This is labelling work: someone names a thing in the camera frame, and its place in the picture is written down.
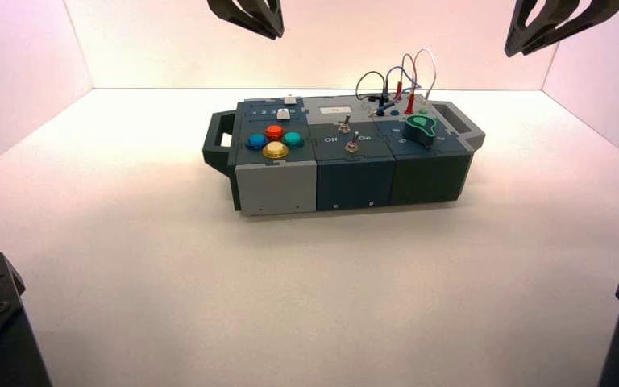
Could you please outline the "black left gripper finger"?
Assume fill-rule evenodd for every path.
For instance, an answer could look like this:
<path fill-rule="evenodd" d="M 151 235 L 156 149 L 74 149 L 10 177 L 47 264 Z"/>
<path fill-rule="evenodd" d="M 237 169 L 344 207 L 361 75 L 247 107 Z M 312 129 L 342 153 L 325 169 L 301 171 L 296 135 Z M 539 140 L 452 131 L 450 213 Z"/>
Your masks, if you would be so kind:
<path fill-rule="evenodd" d="M 208 0 L 207 3 L 218 18 L 275 40 L 278 37 L 269 32 L 259 19 L 261 1 Z"/>
<path fill-rule="evenodd" d="M 282 37 L 285 32 L 280 1 L 270 0 L 260 2 L 260 21 L 275 37 Z"/>

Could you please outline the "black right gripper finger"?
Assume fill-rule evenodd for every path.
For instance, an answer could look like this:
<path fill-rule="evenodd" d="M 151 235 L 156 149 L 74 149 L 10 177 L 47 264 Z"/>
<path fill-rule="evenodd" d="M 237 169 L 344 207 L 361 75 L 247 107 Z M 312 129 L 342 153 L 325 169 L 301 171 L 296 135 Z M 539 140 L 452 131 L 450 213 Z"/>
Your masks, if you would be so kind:
<path fill-rule="evenodd" d="M 567 21 L 580 4 L 578 0 L 547 0 L 529 23 L 537 3 L 536 0 L 516 1 L 505 43 L 507 57 L 519 52 L 527 56 L 563 39 L 565 35 L 557 26 Z"/>
<path fill-rule="evenodd" d="M 561 25 L 554 24 L 544 32 L 538 32 L 521 47 L 524 56 L 536 52 L 546 46 L 558 43 L 561 40 L 578 34 L 612 18 L 619 11 L 619 0 L 592 0 L 590 4 L 576 17 Z"/>

